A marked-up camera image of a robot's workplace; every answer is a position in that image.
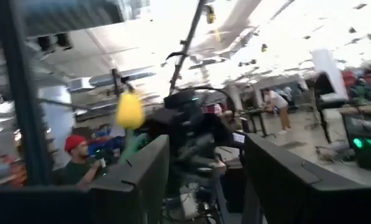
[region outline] red hat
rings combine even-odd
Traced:
[[[84,141],[87,141],[85,137],[77,134],[72,134],[65,141],[65,151],[70,152],[72,149],[74,149],[76,146]]]

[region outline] man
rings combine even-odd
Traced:
[[[64,168],[63,184],[86,185],[98,176],[100,160],[88,160],[88,142],[83,136],[72,134],[66,139],[65,151],[71,161]]]
[[[290,121],[288,117],[288,103],[275,91],[268,88],[263,89],[264,93],[264,108],[267,111],[273,111],[275,107],[279,109],[280,122],[282,130],[278,134],[285,134],[286,130],[290,130]]]

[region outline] floor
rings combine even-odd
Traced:
[[[326,110],[325,114],[327,122],[329,123],[329,132],[332,141],[335,142],[346,140],[341,116],[337,110]],[[303,159],[318,164],[325,169],[328,169],[360,184],[371,185],[371,171],[359,169],[355,163],[333,163],[320,161],[318,159],[315,146],[327,146],[328,143],[324,137],[324,133],[320,125],[314,129],[308,127],[310,124],[314,123],[312,113],[297,112],[289,114],[289,116],[292,126],[291,131],[283,135],[276,135],[275,137],[269,136],[266,138],[267,140],[279,146],[283,146],[289,142],[298,142],[299,144],[296,144],[294,147],[288,147],[286,149],[284,148],[284,150],[289,150]],[[277,133],[281,130],[279,118],[265,115],[264,121],[268,133]],[[236,150],[232,151],[232,153],[224,151],[221,153],[223,159],[231,159],[232,157],[236,156]],[[240,224],[241,215],[231,214],[231,219],[231,223]]]

